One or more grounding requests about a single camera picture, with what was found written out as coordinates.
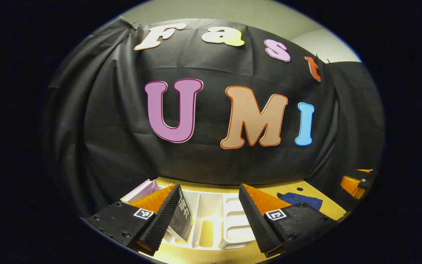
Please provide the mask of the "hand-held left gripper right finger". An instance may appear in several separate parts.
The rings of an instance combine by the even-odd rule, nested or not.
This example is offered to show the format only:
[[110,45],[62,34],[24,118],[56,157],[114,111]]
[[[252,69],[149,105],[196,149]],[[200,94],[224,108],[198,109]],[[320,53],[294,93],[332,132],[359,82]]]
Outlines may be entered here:
[[338,224],[308,204],[291,205],[247,184],[240,185],[239,200],[266,257],[296,251]]

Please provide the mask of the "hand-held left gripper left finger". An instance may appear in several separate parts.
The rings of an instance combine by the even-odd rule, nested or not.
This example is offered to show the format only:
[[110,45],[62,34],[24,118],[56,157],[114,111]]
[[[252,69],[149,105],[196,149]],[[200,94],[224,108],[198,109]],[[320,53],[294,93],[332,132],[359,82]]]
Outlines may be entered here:
[[153,256],[159,250],[180,198],[181,186],[171,184],[132,204],[112,203],[85,221],[115,242]]

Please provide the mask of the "black and white book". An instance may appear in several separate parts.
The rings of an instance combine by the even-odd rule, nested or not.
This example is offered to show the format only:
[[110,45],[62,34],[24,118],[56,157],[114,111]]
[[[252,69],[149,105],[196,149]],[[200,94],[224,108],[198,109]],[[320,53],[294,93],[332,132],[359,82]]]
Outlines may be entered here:
[[186,201],[186,197],[183,194],[182,189],[178,188],[178,191],[178,205],[166,230],[176,240],[181,242],[188,242],[193,225],[192,210]]

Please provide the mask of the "pink book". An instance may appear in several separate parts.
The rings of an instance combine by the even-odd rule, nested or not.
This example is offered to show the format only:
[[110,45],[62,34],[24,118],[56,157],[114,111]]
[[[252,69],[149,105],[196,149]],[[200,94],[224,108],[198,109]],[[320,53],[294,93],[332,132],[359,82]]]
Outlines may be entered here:
[[158,190],[159,190],[159,186],[156,180],[147,179],[145,182],[137,186],[134,190],[130,191],[128,194],[122,197],[121,202],[124,202],[126,204],[131,204]]

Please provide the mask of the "white plastic bookshelf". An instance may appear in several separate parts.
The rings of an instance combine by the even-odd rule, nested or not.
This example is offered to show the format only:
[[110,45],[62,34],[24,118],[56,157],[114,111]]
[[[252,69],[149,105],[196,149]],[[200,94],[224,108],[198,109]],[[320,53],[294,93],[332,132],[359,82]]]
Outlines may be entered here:
[[255,237],[238,193],[183,190],[192,210],[193,227],[187,242],[166,232],[162,242],[196,250],[231,250],[246,247]]

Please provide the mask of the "black backdrop cloth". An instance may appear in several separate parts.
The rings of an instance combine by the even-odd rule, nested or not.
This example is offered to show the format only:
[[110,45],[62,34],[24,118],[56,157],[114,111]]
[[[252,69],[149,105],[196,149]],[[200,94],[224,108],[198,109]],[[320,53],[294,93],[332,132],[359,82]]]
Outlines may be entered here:
[[118,17],[65,58],[47,89],[44,144],[90,216],[146,179],[303,179],[350,212],[345,176],[378,169],[382,102],[361,62],[324,63],[270,32],[213,19],[135,29]]

